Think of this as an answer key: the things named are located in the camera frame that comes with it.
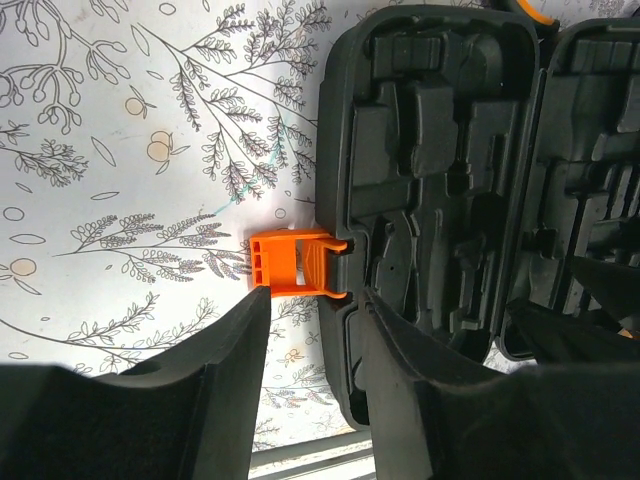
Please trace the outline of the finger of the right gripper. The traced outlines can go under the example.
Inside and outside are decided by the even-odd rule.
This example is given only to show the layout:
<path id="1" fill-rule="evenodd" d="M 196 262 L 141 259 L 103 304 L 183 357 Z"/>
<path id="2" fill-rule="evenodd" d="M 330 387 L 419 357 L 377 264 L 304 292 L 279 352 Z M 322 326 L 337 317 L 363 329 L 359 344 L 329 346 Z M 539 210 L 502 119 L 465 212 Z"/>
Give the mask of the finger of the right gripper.
<path id="1" fill-rule="evenodd" d="M 576 312 L 556 312 L 524 299 L 507 306 L 534 358 L 637 360 L 639 267 L 576 257 L 571 272 L 587 296 Z"/>

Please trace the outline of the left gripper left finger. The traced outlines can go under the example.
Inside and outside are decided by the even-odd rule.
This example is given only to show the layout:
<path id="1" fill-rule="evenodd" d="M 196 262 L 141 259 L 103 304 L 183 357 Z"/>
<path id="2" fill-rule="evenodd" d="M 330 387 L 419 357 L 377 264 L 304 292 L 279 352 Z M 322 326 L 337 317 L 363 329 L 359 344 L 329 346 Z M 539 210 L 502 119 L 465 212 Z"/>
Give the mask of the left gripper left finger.
<path id="1" fill-rule="evenodd" d="M 3 365 L 2 477 L 246 478 L 270 321 L 270 291 L 259 287 L 119 374 Z"/>

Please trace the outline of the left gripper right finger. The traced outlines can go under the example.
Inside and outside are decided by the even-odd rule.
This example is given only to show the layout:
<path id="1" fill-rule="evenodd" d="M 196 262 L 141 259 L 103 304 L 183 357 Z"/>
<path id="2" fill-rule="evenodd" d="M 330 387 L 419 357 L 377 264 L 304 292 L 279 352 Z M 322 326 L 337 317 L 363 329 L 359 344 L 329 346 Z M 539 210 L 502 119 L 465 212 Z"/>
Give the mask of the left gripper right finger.
<path id="1" fill-rule="evenodd" d="M 380 479 L 635 479 L 639 366 L 505 374 L 362 294 L 363 370 Z"/>

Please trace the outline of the black plastic tool case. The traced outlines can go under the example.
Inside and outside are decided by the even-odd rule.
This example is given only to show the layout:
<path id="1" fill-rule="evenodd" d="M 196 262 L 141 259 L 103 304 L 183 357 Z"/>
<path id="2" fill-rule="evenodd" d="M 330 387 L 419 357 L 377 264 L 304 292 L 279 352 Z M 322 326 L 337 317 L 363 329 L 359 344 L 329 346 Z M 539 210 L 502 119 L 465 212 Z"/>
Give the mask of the black plastic tool case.
<path id="1" fill-rule="evenodd" d="M 639 20 L 380 9 L 330 50 L 316 151 L 316 225 L 254 234 L 252 280 L 316 298 L 327 381 L 363 430 L 363 290 L 476 362 L 517 361 L 511 300 L 571 314 L 574 258 L 638 265 Z"/>

